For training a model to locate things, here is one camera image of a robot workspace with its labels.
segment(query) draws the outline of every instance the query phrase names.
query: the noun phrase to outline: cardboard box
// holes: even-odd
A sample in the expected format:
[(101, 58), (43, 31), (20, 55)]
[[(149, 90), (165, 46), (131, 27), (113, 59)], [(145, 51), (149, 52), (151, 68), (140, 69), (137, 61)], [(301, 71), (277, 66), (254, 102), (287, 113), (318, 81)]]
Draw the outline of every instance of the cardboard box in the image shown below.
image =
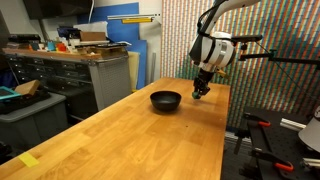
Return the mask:
[(14, 91), (20, 93), (21, 95), (31, 95), (33, 96), (36, 90), (38, 89), (40, 85), (40, 81), (33, 80), (24, 84), (21, 84), (16, 87)]
[(80, 31), (81, 41), (105, 41), (105, 32), (85, 32)]

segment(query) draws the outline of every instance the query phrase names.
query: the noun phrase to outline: drawer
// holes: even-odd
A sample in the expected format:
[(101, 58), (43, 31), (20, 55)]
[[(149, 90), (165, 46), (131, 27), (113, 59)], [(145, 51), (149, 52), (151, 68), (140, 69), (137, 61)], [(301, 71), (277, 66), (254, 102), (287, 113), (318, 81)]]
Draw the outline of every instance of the drawer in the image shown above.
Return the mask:
[(30, 71), (28, 69), (21, 69), (21, 68), (16, 68), (15, 73), (18, 74), (28, 74)]
[(65, 78), (78, 79), (78, 80), (84, 80), (84, 81), (91, 80), (89, 72), (86, 72), (86, 71), (70, 71), (70, 70), (58, 69), (57, 75)]
[(58, 77), (47, 79), (46, 86), (54, 91), (80, 91), (81, 88), (93, 88), (91, 83)]
[(24, 61), (24, 58), (22, 57), (17, 57), (17, 56), (6, 56), (6, 59), (9, 61), (9, 62), (25, 62)]
[(37, 72), (46, 72), (46, 68), (44, 66), (35, 66), (34, 69)]
[(33, 59), (34, 64), (44, 64), (43, 59), (34, 58)]
[(45, 70), (50, 75), (56, 75), (55, 70), (52, 67), (46, 67)]
[(23, 64), (21, 62), (9, 62), (12, 68), (23, 68)]
[(17, 79), (20, 82), (20, 84), (34, 80), (33, 78), (25, 75), (17, 75)]
[(66, 70), (70, 69), (70, 70), (80, 70), (80, 71), (88, 71), (89, 72), (88, 65), (80, 64), (80, 63), (62, 62), (61, 68), (66, 69)]
[(46, 73), (36, 73), (33, 75), (36, 79), (48, 79), (51, 76)]

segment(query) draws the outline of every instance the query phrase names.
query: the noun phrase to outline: blue panel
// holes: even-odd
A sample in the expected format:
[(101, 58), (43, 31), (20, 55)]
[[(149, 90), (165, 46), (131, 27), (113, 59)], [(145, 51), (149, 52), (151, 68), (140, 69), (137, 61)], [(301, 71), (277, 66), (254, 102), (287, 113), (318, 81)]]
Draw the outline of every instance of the blue panel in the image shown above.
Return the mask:
[[(94, 8), (91, 22), (106, 21), (107, 16), (124, 14), (139, 14), (139, 3)], [(88, 15), (78, 16), (78, 23), (88, 23), (88, 18)], [(127, 41), (132, 44), (127, 48), (128, 51), (140, 53), (136, 88), (143, 88), (146, 80), (147, 41), (139, 40), (139, 24), (122, 24), (120, 20), (110, 20), (107, 29), (111, 40), (115, 42)]]
[(9, 88), (16, 87), (17, 82), (14, 79), (13, 73), (10, 70), (3, 70), (0, 72), (0, 86), (6, 86)]
[[(93, 9), (91, 22), (107, 21), (107, 16), (124, 14), (139, 14), (139, 3), (96, 7)], [(80, 15), (78, 16), (78, 23), (86, 24), (88, 19), (88, 15)], [(139, 24), (122, 24), (120, 20), (107, 22), (108, 36), (113, 41), (128, 41), (132, 43), (139, 39)]]
[(145, 86), (146, 80), (147, 41), (134, 41), (132, 42), (132, 46), (129, 46), (127, 50), (140, 53), (137, 89), (141, 89)]

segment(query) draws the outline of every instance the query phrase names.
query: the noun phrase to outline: workbench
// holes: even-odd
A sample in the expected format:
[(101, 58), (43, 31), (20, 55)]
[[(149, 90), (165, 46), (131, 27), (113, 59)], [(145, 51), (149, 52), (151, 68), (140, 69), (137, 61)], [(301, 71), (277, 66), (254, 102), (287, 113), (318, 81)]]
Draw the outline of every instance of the workbench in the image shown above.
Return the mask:
[(100, 49), (95, 54), (3, 51), (19, 84), (37, 79), (49, 92), (66, 96), (67, 113), (72, 118), (86, 119), (131, 94), (124, 47)]
[[(193, 81), (162, 78), (30, 149), (39, 164), (18, 157), (0, 179), (220, 179), (230, 86), (192, 98)], [(159, 112), (149, 96), (181, 94), (178, 109)]]

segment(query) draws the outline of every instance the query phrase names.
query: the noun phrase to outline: wooden table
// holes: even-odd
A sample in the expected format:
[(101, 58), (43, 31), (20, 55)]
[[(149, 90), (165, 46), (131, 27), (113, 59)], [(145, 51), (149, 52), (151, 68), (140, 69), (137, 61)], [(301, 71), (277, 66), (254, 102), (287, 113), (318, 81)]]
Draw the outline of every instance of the wooden table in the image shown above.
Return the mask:
[[(200, 100), (193, 81), (162, 78), (0, 166), (0, 179), (220, 179), (230, 87), (210, 84)], [(178, 110), (154, 110), (159, 90), (182, 95)]]
[(2, 49), (5, 54), (20, 54), (20, 55), (27, 55), (27, 56), (43, 56), (50, 58), (51, 56), (58, 57), (58, 58), (71, 58), (76, 60), (96, 60), (96, 59), (102, 59), (102, 56), (100, 54), (71, 54), (66, 52), (43, 52), (43, 51), (31, 51), (28, 49), (9, 49), (9, 48), (3, 48)]

